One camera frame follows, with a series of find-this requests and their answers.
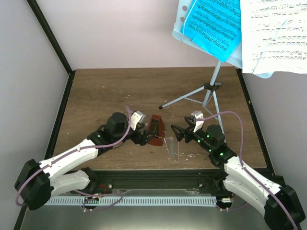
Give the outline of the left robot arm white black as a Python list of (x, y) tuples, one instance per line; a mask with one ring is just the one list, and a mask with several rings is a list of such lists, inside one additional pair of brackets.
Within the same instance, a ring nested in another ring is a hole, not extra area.
[(27, 161), (14, 185), (16, 205), (36, 210), (50, 198), (67, 192), (74, 191), (85, 196), (99, 193), (98, 177), (93, 170), (82, 168), (70, 171), (127, 140), (146, 145), (155, 133), (143, 129), (144, 118), (140, 111), (129, 112), (128, 115), (113, 113), (106, 124), (99, 126), (71, 149), (40, 162), (34, 159)]

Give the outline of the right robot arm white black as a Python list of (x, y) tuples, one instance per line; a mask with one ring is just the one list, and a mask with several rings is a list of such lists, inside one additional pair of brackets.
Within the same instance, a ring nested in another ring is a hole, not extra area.
[(220, 125), (209, 125), (203, 130), (204, 120), (185, 117), (187, 128), (171, 125), (178, 141), (195, 141), (208, 152), (208, 157), (225, 176), (214, 179), (216, 192), (229, 191), (256, 209), (271, 230), (298, 230), (306, 215), (296, 191), (280, 185), (249, 167), (240, 155), (231, 150)]

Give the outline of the red-brown metronome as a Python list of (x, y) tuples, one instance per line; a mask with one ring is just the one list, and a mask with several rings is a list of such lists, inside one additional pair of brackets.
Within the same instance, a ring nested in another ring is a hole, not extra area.
[(152, 146), (162, 146), (165, 138), (165, 125), (159, 115), (152, 115), (148, 125), (148, 131), (154, 133), (154, 137), (148, 141)]

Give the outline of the clear plastic metronome cover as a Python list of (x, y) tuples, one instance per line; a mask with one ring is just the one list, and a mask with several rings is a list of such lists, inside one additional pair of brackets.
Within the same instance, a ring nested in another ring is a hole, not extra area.
[(164, 138), (165, 147), (169, 156), (169, 159), (172, 162), (179, 162), (180, 153), (179, 153), (179, 142), (174, 137)]

